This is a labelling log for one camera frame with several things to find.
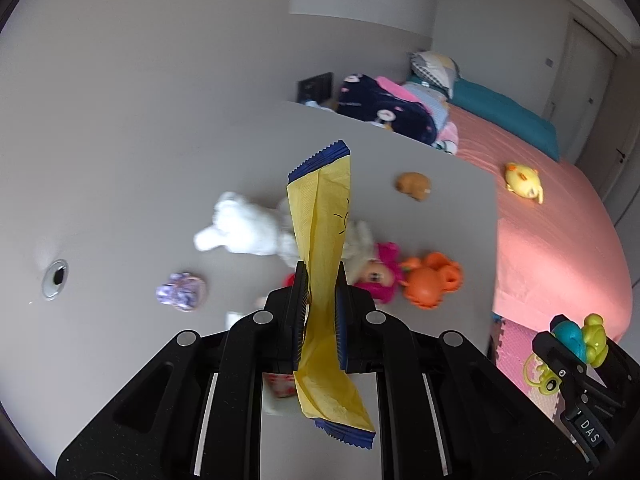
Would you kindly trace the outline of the pink-haired doll toy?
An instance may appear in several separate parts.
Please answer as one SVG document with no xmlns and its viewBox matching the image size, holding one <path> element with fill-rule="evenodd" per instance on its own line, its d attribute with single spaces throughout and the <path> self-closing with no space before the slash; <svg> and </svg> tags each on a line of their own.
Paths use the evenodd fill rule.
<svg viewBox="0 0 640 480">
<path fill-rule="evenodd" d="M 397 244 L 378 243 L 364 221 L 349 221 L 342 261 L 347 283 L 366 290 L 377 304 L 389 304 L 402 280 Z"/>
</svg>

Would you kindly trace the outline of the black wall socket panel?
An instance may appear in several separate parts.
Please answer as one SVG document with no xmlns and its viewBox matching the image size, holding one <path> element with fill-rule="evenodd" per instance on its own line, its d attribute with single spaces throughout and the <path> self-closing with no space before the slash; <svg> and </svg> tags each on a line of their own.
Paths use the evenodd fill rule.
<svg viewBox="0 0 640 480">
<path fill-rule="evenodd" d="M 328 102 L 333 93 L 333 73 L 327 72 L 297 81 L 296 102 L 314 101 L 318 104 Z"/>
</svg>

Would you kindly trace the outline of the yellow duck plush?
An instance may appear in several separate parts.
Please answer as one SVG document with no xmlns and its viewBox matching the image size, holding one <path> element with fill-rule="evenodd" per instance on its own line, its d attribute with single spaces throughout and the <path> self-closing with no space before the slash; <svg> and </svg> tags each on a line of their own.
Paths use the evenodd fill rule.
<svg viewBox="0 0 640 480">
<path fill-rule="evenodd" d="M 504 168 L 506 189 L 521 198 L 536 200 L 538 204 L 544 202 L 544 189 L 538 171 L 532 167 L 508 162 Z"/>
</svg>

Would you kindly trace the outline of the colourful foam floor mat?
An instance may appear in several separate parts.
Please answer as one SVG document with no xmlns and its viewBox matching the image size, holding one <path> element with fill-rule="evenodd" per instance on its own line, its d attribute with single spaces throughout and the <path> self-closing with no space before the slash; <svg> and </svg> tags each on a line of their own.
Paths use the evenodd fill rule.
<svg viewBox="0 0 640 480">
<path fill-rule="evenodd" d="M 516 385 L 552 422 L 559 421 L 563 401 L 559 393 L 544 394 L 529 382 L 540 382 L 540 361 L 531 358 L 536 333 L 525 326 L 494 315 L 491 342 L 499 370 Z"/>
</svg>

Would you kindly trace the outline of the teal green plastic toy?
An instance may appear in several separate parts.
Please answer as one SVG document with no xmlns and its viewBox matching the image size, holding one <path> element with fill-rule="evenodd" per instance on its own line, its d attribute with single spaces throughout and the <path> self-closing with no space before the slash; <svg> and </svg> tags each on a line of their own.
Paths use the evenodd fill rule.
<svg viewBox="0 0 640 480">
<path fill-rule="evenodd" d="M 598 368 L 608 356 L 608 336 L 604 328 L 604 318 L 597 313 L 588 314 L 579 326 L 574 321 L 556 316 L 550 323 L 553 336 L 576 356 L 592 368 Z M 537 389 L 544 396 L 552 396 L 560 390 L 562 378 L 532 353 L 523 365 L 526 385 Z"/>
</svg>

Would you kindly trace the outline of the brown bear toy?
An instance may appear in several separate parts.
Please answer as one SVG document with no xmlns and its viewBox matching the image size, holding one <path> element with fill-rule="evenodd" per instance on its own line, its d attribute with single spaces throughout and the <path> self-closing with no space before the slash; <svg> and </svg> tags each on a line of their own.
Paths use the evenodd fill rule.
<svg viewBox="0 0 640 480">
<path fill-rule="evenodd" d="M 395 182 L 396 190 L 417 202 L 423 202 L 431 194 L 432 182 L 420 172 L 404 172 Z"/>
</svg>

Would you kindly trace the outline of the pink bed sheet mattress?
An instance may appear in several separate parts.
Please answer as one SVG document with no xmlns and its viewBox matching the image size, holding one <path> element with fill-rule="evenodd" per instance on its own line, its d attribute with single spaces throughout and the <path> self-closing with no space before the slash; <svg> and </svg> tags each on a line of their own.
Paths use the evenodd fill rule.
<svg viewBox="0 0 640 480">
<path fill-rule="evenodd" d="M 458 156 L 495 178 L 498 203 L 495 312 L 541 332 L 557 314 L 580 322 L 604 318 L 621 340 L 632 315 L 632 289 L 622 244 L 605 206 L 584 174 L 556 162 L 513 133 L 463 108 L 450 108 Z M 544 199 L 526 200 L 506 188 L 510 162 L 538 171 Z"/>
</svg>

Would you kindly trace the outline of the patterned grey yellow pillow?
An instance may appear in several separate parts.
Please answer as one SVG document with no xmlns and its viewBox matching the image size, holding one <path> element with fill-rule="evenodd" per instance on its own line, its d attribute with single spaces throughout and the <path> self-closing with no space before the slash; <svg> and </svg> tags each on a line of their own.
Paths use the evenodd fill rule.
<svg viewBox="0 0 640 480">
<path fill-rule="evenodd" d="M 419 51 L 410 55 L 411 71 L 427 87 L 438 90 L 448 100 L 454 97 L 454 85 L 460 78 L 457 63 L 435 51 Z"/>
</svg>

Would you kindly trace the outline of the red white small wrapper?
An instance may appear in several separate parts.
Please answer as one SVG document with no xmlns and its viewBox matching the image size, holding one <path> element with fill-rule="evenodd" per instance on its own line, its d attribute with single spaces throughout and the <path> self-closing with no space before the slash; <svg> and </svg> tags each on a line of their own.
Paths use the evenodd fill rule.
<svg viewBox="0 0 640 480">
<path fill-rule="evenodd" d="M 276 398 L 285 399 L 296 396 L 296 385 L 293 375 L 266 373 L 264 379 L 271 393 Z"/>
</svg>

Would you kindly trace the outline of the yellow blue snack wrapper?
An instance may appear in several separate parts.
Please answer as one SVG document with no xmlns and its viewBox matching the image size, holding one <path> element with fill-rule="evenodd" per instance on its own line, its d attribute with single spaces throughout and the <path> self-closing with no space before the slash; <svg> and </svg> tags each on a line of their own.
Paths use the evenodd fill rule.
<svg viewBox="0 0 640 480">
<path fill-rule="evenodd" d="M 370 450 L 375 429 L 341 363 L 335 287 L 350 208 L 350 151 L 338 140 L 288 175 L 288 206 L 308 276 L 309 312 L 294 372 L 298 402 L 314 426 Z"/>
</svg>

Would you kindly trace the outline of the pink white folded clothes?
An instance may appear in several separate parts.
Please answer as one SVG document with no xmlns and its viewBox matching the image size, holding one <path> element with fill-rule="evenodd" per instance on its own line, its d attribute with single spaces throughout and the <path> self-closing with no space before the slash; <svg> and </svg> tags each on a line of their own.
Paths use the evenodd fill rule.
<svg viewBox="0 0 640 480">
<path fill-rule="evenodd" d="M 411 103 L 420 104 L 423 108 L 425 108 L 418 101 L 417 98 L 415 98 L 407 90 L 402 88 L 402 84 L 396 84 L 396 82 L 393 82 L 390 79 L 382 76 L 376 77 L 375 81 L 383 90 L 390 93 L 395 98 L 401 99 L 403 101 L 411 102 Z M 432 147 L 438 148 L 439 150 L 442 150 L 450 155 L 455 155 L 457 154 L 457 151 L 458 151 L 458 144 L 459 144 L 458 128 L 454 124 L 454 122 L 450 119 L 450 114 L 449 114 L 449 119 L 448 119 L 448 122 L 446 123 L 446 126 L 442 128 L 442 130 L 437 131 L 437 136 L 435 138 L 435 141 L 432 143 Z"/>
</svg>

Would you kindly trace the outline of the light blue folded blanket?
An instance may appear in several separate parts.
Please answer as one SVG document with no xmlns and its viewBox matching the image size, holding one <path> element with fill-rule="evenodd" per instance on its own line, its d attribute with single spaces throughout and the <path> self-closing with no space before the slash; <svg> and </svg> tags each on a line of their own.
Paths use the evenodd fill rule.
<svg viewBox="0 0 640 480">
<path fill-rule="evenodd" d="M 424 84 L 417 84 L 413 81 L 407 81 L 402 85 L 412 96 L 427 109 L 431 114 L 437 131 L 442 130 L 446 126 L 449 119 L 448 101 L 439 91 Z"/>
</svg>

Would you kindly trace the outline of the teal pillow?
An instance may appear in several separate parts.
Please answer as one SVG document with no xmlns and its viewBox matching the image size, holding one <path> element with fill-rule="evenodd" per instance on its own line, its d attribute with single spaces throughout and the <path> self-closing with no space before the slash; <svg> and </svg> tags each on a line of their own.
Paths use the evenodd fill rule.
<svg viewBox="0 0 640 480">
<path fill-rule="evenodd" d="M 423 82 L 414 75 L 408 81 Z M 460 78 L 454 85 L 454 97 L 447 101 L 449 105 L 466 110 L 512 133 L 555 162 L 560 160 L 555 126 L 511 98 Z"/>
</svg>

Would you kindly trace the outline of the white towel bundle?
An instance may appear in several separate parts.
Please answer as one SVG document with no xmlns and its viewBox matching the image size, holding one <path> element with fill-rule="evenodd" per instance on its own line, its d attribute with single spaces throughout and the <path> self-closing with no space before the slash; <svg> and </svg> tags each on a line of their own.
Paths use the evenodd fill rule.
<svg viewBox="0 0 640 480">
<path fill-rule="evenodd" d="M 278 256 L 292 269 L 300 260 L 286 198 L 267 208 L 225 192 L 214 206 L 212 223 L 194 235 L 193 243 L 199 252 L 222 247 L 232 254 Z"/>
</svg>

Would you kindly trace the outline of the navy cartoon blanket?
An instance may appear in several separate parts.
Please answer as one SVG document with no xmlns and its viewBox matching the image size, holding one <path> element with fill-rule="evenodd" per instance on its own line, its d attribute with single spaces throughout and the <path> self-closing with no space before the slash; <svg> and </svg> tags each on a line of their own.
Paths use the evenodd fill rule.
<svg viewBox="0 0 640 480">
<path fill-rule="evenodd" d="M 335 111 L 427 145 L 437 138 L 434 119 L 422 103 L 394 96 L 367 75 L 352 74 L 344 79 Z"/>
</svg>

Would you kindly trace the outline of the purple plaid scrunchie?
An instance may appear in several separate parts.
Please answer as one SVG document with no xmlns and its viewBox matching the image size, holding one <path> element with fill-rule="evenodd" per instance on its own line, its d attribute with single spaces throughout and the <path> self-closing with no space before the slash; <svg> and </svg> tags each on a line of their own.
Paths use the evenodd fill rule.
<svg viewBox="0 0 640 480">
<path fill-rule="evenodd" d="M 157 286 L 155 298 L 160 304 L 189 312 L 197 309 L 205 300 L 205 281 L 189 272 L 173 273 L 166 283 Z"/>
</svg>

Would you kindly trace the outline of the orange crab toy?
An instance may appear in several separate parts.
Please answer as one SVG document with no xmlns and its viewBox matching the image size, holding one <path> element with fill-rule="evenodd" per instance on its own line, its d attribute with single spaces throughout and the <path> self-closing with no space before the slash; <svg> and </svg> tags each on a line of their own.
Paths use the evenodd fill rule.
<svg viewBox="0 0 640 480">
<path fill-rule="evenodd" d="M 437 308 L 447 294 L 462 286 L 464 278 L 462 266 L 441 252 L 408 258 L 400 268 L 402 294 L 410 304 L 423 310 Z"/>
</svg>

